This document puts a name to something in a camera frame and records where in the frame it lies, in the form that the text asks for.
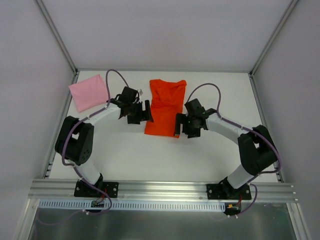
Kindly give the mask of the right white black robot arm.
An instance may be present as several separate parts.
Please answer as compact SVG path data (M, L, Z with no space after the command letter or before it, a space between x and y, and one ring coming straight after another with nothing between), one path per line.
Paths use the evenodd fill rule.
M184 133L189 139L198 138L201 130L205 130L217 133L238 146L240 165L219 184L226 198L237 196L243 186L279 160L279 153L265 126L242 126L222 117L217 109L205 109L198 99L188 101L184 106L187 113L178 113L175 117L175 136Z

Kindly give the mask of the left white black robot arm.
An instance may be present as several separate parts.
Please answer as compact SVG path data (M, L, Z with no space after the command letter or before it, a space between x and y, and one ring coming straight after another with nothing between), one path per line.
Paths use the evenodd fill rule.
M103 191L103 176L90 160L94 134L100 123L110 123L126 117L128 124L153 122L150 100L142 91L125 86L122 93L107 100L100 110L79 119L67 116L62 124L54 150L61 156L62 165L71 167L93 197Z

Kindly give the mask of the orange t shirt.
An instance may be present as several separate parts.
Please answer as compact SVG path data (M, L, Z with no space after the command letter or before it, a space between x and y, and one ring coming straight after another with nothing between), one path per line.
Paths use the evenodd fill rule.
M181 114L185 100L187 82L168 82L161 79L149 81L152 100L150 111L153 122L148 121L144 133L146 135L173 137L175 135L176 114Z

